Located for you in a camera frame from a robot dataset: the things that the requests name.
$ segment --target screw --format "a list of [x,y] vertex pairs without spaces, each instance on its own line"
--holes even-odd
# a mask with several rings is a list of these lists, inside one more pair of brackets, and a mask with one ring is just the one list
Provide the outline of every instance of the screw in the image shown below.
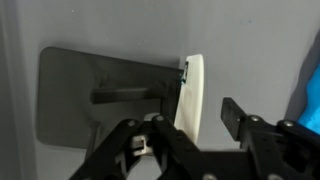
[[283,180],[283,178],[278,174],[269,174],[268,180]]
[[292,127],[293,126],[293,123],[290,122],[290,121],[284,121],[283,123],[284,123],[284,125],[286,125],[288,127]]
[[128,122],[128,126],[134,126],[135,124],[136,122],[134,122],[133,120]]
[[217,180],[217,178],[213,174],[207,173],[203,175],[202,180]]
[[157,117],[156,117],[156,120],[158,120],[158,121],[163,121],[164,118],[163,118],[163,116],[157,116]]
[[259,117],[258,116],[251,116],[251,120],[252,121],[255,121],[255,122],[257,122],[257,121],[259,121]]

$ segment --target blue object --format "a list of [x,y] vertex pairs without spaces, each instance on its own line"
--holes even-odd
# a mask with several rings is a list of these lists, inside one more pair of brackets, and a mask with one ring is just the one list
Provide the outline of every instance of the blue object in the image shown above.
[[308,104],[299,123],[320,134],[320,65],[307,85]]

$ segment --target gray wall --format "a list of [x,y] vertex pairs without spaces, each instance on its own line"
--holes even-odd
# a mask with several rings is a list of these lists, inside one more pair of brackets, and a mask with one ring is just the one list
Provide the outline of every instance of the gray wall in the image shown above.
[[[222,98],[234,97],[246,111],[271,123],[283,118],[320,27],[317,0],[4,1],[21,167],[24,179],[32,180],[66,179],[84,154],[34,138],[42,48],[58,46],[165,66],[202,53],[206,87],[198,145],[222,149],[236,147],[220,121]],[[132,178],[143,179],[146,172],[153,171]]]
[[21,179],[18,141],[12,109],[4,34],[0,15],[0,180]]

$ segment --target white curved object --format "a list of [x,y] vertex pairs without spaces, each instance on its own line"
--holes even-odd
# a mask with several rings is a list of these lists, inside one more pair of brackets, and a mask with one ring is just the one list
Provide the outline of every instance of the white curved object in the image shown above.
[[200,129],[203,88],[203,57],[201,54],[188,56],[174,126],[183,130],[194,143]]

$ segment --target white plastic piece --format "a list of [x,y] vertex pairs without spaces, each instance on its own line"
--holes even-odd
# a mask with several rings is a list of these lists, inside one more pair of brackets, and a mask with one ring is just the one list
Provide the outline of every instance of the white plastic piece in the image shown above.
[[194,143],[200,129],[203,88],[203,57],[201,54],[188,56],[174,126],[183,130]]

